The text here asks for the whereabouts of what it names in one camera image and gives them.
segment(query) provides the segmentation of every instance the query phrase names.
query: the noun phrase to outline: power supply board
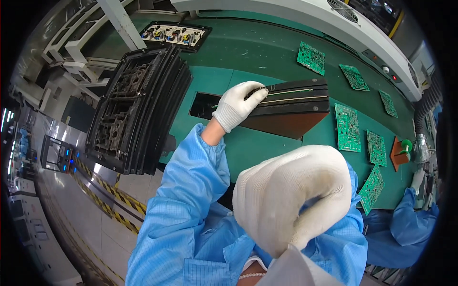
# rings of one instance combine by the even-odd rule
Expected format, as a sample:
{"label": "power supply board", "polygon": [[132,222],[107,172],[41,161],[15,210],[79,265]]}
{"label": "power supply board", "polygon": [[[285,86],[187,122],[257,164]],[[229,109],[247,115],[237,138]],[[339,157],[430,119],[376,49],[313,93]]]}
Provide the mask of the power supply board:
{"label": "power supply board", "polygon": [[369,91],[369,87],[367,86],[366,82],[360,74],[360,71],[357,68],[350,65],[339,66],[353,89],[367,92]]}
{"label": "power supply board", "polygon": [[383,182],[380,168],[378,165],[375,165],[358,193],[361,196],[361,205],[363,206],[366,215],[368,215],[372,210],[372,207],[382,192],[383,187],[385,187],[385,182]]}
{"label": "power supply board", "polygon": [[339,150],[361,152],[358,111],[338,103],[335,103],[334,106]]}
{"label": "power supply board", "polygon": [[175,43],[194,47],[206,33],[205,29],[153,24],[141,34],[143,40]]}
{"label": "power supply board", "polygon": [[297,55],[297,62],[306,68],[324,76],[324,57],[322,53],[312,46],[304,42],[300,42],[299,53]]}
{"label": "power supply board", "polygon": [[383,137],[367,129],[367,147],[371,163],[386,167],[387,154]]}
{"label": "power supply board", "polygon": [[378,90],[378,92],[380,93],[380,97],[382,98],[383,105],[385,105],[386,112],[389,115],[398,118],[398,113],[396,112],[396,109],[394,108],[394,104],[393,104],[393,100],[391,100],[391,96],[388,93],[381,91],[380,89]]}

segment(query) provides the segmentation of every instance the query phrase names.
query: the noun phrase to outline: red-brown board holder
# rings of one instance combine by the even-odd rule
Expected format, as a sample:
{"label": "red-brown board holder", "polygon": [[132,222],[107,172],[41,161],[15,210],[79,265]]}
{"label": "red-brown board holder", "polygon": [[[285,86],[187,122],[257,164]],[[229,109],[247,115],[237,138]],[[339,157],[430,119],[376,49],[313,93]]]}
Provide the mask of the red-brown board holder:
{"label": "red-brown board holder", "polygon": [[393,163],[394,170],[397,172],[399,169],[399,165],[405,164],[409,162],[409,158],[407,157],[407,153],[400,154],[402,151],[401,141],[398,138],[394,137],[393,148],[391,149],[390,159]]}

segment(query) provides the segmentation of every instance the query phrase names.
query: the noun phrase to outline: yellow black hazard stripe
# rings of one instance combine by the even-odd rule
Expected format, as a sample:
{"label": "yellow black hazard stripe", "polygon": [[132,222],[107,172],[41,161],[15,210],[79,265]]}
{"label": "yellow black hazard stripe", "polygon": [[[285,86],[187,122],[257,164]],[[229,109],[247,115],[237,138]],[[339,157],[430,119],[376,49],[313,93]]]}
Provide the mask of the yellow black hazard stripe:
{"label": "yellow black hazard stripe", "polygon": [[69,174],[74,178],[76,183],[81,187],[81,189],[92,199],[92,201],[98,205],[102,211],[111,217],[112,219],[117,220],[123,226],[127,227],[131,232],[138,234],[140,228],[136,226],[134,223],[123,217],[122,214],[118,213],[117,211],[113,210],[109,205],[104,203],[93,191],[90,190],[74,173],[70,171]]}
{"label": "yellow black hazard stripe", "polygon": [[[65,215],[64,211],[61,209],[60,205],[58,205],[58,207],[60,208],[60,213],[58,214],[57,213],[57,210],[55,209],[55,206],[54,206],[54,203],[52,202],[51,200],[51,197],[47,191],[46,188],[40,188],[40,190],[42,191],[42,196],[41,198],[43,198],[47,203],[46,203],[46,206],[47,206],[47,210],[49,210],[51,213],[52,213],[52,218],[53,220],[59,224],[59,229],[62,230],[66,237],[70,240],[71,244],[70,244],[70,247],[73,249],[74,253],[76,255],[79,256],[80,260],[89,268],[89,270],[91,270],[91,272],[93,274],[95,274],[99,279],[101,279],[102,281],[104,280],[104,284],[105,285],[108,285],[108,286],[112,286],[112,285],[117,285],[116,282],[114,282],[111,278],[109,278],[103,271],[100,270],[100,268],[98,266],[96,266],[92,260],[84,253],[84,251],[79,247],[78,243],[75,241],[75,239],[73,238],[73,236],[68,232],[67,230],[67,227],[66,225],[69,225],[72,229],[73,229],[73,232],[76,234],[76,236],[78,237],[78,239],[81,241],[81,243],[89,250],[90,253],[92,253],[92,255],[103,265],[105,266],[111,273],[113,273],[116,277],[118,277],[119,279],[121,279],[121,281],[125,282],[124,278],[121,277],[120,275],[118,275],[116,272],[114,272],[108,265],[106,265],[93,251],[92,249],[84,242],[84,240],[80,237],[80,235],[78,234],[78,232],[76,231],[76,229],[72,226],[72,224],[70,223],[69,219],[67,218],[67,216]],[[67,224],[65,224],[62,220],[61,220],[61,214],[62,216],[65,218],[65,220],[67,221]]]}
{"label": "yellow black hazard stripe", "polygon": [[120,190],[119,186],[119,179],[120,174],[116,177],[116,183],[114,187],[111,186],[107,181],[103,180],[100,175],[94,173],[88,166],[86,166],[80,159],[75,158],[76,164],[78,167],[82,168],[86,174],[89,175],[90,178],[95,178],[97,183],[102,186],[105,190],[107,190],[110,194],[112,194],[115,198],[126,204],[128,207],[133,208],[134,210],[138,211],[139,213],[146,215],[146,205],[142,204],[135,198],[128,195],[126,192]]}

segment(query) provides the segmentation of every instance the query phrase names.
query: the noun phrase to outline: wrist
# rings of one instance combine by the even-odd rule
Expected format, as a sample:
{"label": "wrist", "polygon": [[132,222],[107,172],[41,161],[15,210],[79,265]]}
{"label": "wrist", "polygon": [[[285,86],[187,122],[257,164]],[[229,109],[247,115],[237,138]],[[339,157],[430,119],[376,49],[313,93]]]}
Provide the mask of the wrist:
{"label": "wrist", "polygon": [[201,133],[202,140],[210,146],[216,146],[226,134],[219,122],[213,117]]}

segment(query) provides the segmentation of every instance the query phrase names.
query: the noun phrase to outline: worker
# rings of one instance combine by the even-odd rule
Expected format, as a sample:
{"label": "worker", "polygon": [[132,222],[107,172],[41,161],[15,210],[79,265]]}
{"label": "worker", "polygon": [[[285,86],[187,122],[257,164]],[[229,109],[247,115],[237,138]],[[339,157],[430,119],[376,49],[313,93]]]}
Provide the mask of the worker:
{"label": "worker", "polygon": [[240,173],[233,212],[217,202],[230,184],[223,136],[267,96],[244,100],[263,86],[230,88],[207,126],[179,144],[148,201],[127,285],[360,284],[358,177],[336,149],[303,146],[264,161]]}
{"label": "worker", "polygon": [[410,188],[393,213],[372,210],[363,213],[368,242],[367,263],[385,268],[407,268],[415,264],[425,249],[439,216],[433,201],[431,207],[414,210],[416,191],[420,189],[425,171],[415,172]]}

